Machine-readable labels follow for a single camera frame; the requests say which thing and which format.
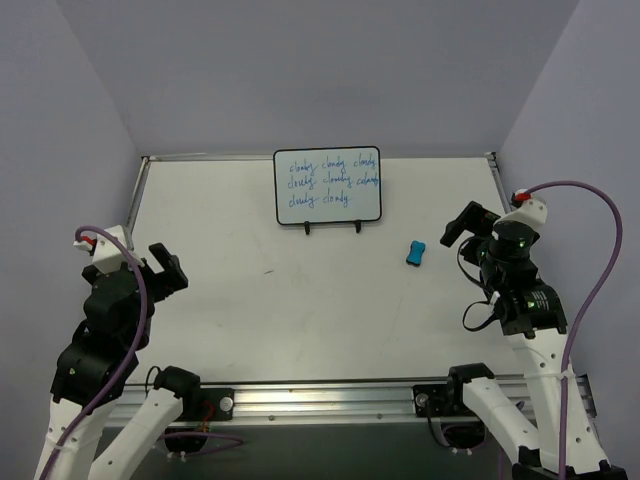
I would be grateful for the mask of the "small black-framed whiteboard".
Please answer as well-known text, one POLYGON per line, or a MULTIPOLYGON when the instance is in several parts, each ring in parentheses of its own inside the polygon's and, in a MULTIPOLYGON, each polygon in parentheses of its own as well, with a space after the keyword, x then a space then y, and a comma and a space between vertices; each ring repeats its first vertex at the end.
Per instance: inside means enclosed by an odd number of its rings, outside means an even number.
POLYGON ((382 217, 376 146, 281 149, 272 157, 282 226, 376 222, 382 217))

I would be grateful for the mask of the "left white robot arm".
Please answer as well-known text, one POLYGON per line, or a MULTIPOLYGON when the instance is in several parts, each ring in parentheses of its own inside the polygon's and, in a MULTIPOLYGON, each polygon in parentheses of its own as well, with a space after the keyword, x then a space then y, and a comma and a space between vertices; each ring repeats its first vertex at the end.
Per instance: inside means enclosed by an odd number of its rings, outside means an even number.
POLYGON ((168 366, 117 437, 103 452, 97 450, 138 365, 136 353, 149 343, 156 303, 188 285, 177 256, 161 243, 149 251, 160 272, 142 264, 134 273, 122 255, 109 273, 94 265, 82 272, 91 293, 84 320, 57 360, 38 479, 128 479, 171 422, 190 419, 201 409, 199 376, 168 366))

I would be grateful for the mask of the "blue bone-shaped eraser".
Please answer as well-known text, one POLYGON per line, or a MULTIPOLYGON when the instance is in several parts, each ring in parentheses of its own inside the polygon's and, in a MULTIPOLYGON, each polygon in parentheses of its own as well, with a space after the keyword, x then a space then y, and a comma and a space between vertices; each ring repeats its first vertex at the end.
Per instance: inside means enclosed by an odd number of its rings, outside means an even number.
POLYGON ((409 252, 406 256, 405 262, 408 265, 419 267, 422 264, 426 248, 427 246, 424 242, 413 240, 409 246, 409 252))

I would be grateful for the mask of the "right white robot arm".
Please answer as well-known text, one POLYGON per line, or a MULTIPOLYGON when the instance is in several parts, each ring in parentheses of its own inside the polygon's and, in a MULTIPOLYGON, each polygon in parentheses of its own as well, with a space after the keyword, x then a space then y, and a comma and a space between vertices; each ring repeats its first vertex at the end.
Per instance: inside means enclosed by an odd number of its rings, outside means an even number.
POLYGON ((469 232, 456 259, 480 270, 472 282, 522 369, 534 417, 519 410, 483 363, 451 368, 444 400, 479 418, 515 479, 624 479, 626 471, 600 445, 572 368, 562 364, 568 329, 561 300, 530 258, 546 216, 545 204, 532 197, 504 216, 470 202, 440 239, 450 247, 469 232))

